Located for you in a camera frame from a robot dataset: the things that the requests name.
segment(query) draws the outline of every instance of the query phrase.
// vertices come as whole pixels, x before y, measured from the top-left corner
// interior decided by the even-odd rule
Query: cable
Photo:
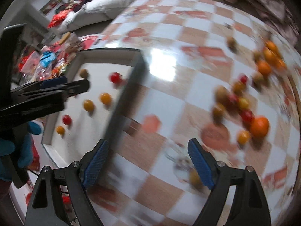
[[[36,172],[34,172],[33,170],[28,169],[30,172],[32,172],[33,174],[39,176]]]

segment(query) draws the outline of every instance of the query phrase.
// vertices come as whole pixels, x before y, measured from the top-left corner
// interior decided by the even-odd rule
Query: snack package
[[[48,25],[48,28],[60,25],[66,19],[68,13],[70,13],[71,11],[71,9],[66,9],[54,15]]]
[[[40,61],[40,55],[34,51],[26,60],[20,72],[33,76]]]
[[[19,85],[22,86],[22,85],[29,83],[32,80],[32,78],[33,78],[32,75],[23,73],[23,75],[21,76],[21,79],[19,81]]]
[[[41,56],[40,63],[36,68],[34,79],[36,81],[51,79],[51,72],[52,69],[55,67],[56,63],[57,58],[55,53],[50,51],[44,52]]]
[[[55,65],[53,70],[51,71],[51,78],[56,78],[60,76],[60,72],[62,68],[65,68],[67,65],[66,61],[64,58],[60,59],[58,63]]]
[[[51,51],[51,48],[49,46],[43,46],[41,49],[41,53],[47,52],[47,51]]]
[[[71,33],[68,39],[65,41],[64,46],[67,54],[76,53],[78,50],[82,49],[82,41],[75,33]]]

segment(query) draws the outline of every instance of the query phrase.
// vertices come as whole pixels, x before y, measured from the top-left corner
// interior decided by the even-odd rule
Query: checkered tablecloth
[[[236,134],[243,129],[238,114],[227,114],[219,128],[210,115],[217,85],[231,89],[240,73],[255,72],[252,51],[265,29],[271,30],[257,18],[211,0],[136,0],[100,35],[92,47],[142,49],[150,70],[125,117],[120,141],[111,146],[105,175],[89,191],[105,226],[194,223],[210,191],[189,183],[192,166],[186,149],[191,138],[216,160],[255,168],[276,225],[291,202],[300,157],[298,113],[288,79],[272,76],[269,87],[258,92],[248,86],[245,93],[253,113],[270,121],[260,148],[252,143],[238,147]],[[273,33],[283,54],[294,50]],[[226,36],[236,39],[236,52],[228,49]],[[300,55],[293,52],[294,60],[287,64],[300,64]],[[148,121],[157,123],[156,132],[145,131]],[[232,186],[218,225],[225,224],[234,192]]]

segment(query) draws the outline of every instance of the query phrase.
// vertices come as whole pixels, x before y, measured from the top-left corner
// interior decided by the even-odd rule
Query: red bag
[[[48,25],[48,28],[60,25],[65,20],[65,18],[67,17],[68,13],[70,13],[70,11],[72,11],[72,9],[66,9],[54,15]]]
[[[33,170],[33,171],[39,171],[40,170],[40,156],[36,150],[33,138],[31,138],[31,148],[32,148],[32,152],[33,152],[33,161],[28,166],[28,169]]]

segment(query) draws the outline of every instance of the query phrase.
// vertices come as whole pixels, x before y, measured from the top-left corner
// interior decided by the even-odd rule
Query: metal screw
[[[74,161],[71,163],[72,167],[78,167],[79,166],[79,161]]]
[[[47,172],[47,171],[49,171],[51,168],[50,168],[50,166],[44,166],[43,168],[42,168],[42,171],[43,172]]]
[[[219,167],[224,167],[224,166],[226,165],[226,163],[223,162],[223,161],[218,161],[218,162],[217,162],[217,165],[218,165]]]
[[[246,167],[246,170],[247,170],[248,172],[253,172],[253,171],[254,171],[254,168],[251,167],[251,166],[247,166],[247,167]]]

